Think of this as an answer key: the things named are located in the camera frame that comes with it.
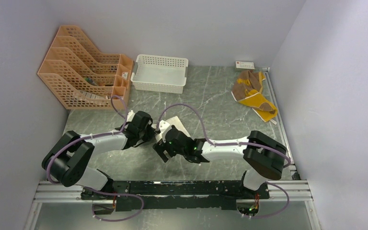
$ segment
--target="marble surface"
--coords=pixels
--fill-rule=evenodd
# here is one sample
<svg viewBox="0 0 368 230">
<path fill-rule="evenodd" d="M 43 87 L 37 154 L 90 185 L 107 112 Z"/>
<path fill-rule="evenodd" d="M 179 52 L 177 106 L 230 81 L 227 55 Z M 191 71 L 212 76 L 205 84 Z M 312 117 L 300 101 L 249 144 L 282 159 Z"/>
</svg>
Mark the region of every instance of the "marble surface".
<svg viewBox="0 0 368 230">
<path fill-rule="evenodd" d="M 279 124 L 265 123 L 249 107 L 234 101 L 230 91 L 239 75 L 233 67 L 189 67 L 183 94 L 137 91 L 132 87 L 129 109 L 149 113 L 154 120 L 166 106 L 186 103 L 195 107 L 205 122 L 209 138 L 235 139 L 259 130 L 282 142 Z M 270 100 L 270 91 L 264 81 L 263 95 Z M 164 119 L 177 115 L 193 138 L 202 138 L 203 132 L 196 115 L 183 106 L 167 111 Z M 79 134 L 101 133 L 119 127 L 123 119 L 113 110 L 73 110 L 65 131 Z M 93 156 L 89 167 L 98 168 L 114 180 L 240 180 L 250 168 L 246 161 L 220 160 L 201 165 L 187 162 L 177 155 L 164 163 L 153 150 L 154 141 L 138 148 L 111 151 Z M 290 180 L 290 170 L 283 170 L 283 180 Z"/>
</svg>

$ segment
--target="white plastic basket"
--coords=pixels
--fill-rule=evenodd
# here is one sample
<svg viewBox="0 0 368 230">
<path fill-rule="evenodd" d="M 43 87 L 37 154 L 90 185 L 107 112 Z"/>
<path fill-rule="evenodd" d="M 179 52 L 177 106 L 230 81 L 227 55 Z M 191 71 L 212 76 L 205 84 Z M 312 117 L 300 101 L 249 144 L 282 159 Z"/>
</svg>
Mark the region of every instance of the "white plastic basket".
<svg viewBox="0 0 368 230">
<path fill-rule="evenodd" d="M 137 90 L 183 93 L 188 59 L 140 54 L 132 72 Z"/>
</svg>

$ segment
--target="gray wall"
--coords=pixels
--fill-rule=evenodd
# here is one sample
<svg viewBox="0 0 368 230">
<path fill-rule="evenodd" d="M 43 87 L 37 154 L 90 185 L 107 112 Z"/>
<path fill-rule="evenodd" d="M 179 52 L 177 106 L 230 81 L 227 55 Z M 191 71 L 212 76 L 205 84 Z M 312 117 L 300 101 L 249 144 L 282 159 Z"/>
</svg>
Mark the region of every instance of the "gray wall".
<svg viewBox="0 0 368 230">
<path fill-rule="evenodd" d="M 368 229 L 368 0 L 308 0 L 271 69 L 323 229 Z"/>
<path fill-rule="evenodd" d="M 305 0 L 48 0 L 104 52 L 272 64 Z"/>
<path fill-rule="evenodd" d="M 36 75 L 59 22 L 41 0 L 0 0 L 0 230 L 23 229 L 66 110 Z"/>
</svg>

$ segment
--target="yellow cloth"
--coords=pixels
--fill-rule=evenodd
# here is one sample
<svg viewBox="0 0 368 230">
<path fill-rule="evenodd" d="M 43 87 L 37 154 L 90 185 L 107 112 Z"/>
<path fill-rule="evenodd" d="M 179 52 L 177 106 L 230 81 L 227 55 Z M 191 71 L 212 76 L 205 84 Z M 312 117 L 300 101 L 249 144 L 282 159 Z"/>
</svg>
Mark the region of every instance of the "yellow cloth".
<svg viewBox="0 0 368 230">
<path fill-rule="evenodd" d="M 237 102 L 252 107 L 267 122 L 277 115 L 277 108 L 262 95 L 265 79 L 262 72 L 243 71 L 232 88 L 232 95 Z"/>
</svg>

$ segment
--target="white label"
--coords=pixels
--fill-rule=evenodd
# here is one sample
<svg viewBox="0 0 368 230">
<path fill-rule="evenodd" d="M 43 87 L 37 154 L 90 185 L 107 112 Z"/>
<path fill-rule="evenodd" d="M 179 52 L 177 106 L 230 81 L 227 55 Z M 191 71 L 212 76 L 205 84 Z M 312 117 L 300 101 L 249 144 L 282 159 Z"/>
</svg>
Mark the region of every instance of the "white label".
<svg viewBox="0 0 368 230">
<path fill-rule="evenodd" d="M 239 68 L 239 69 L 254 69 L 253 62 L 236 61 L 235 64 L 236 64 L 236 68 Z"/>
<path fill-rule="evenodd" d="M 126 80 L 127 79 L 127 74 L 128 74 L 128 72 L 123 72 L 122 73 L 122 78 Z"/>
</svg>

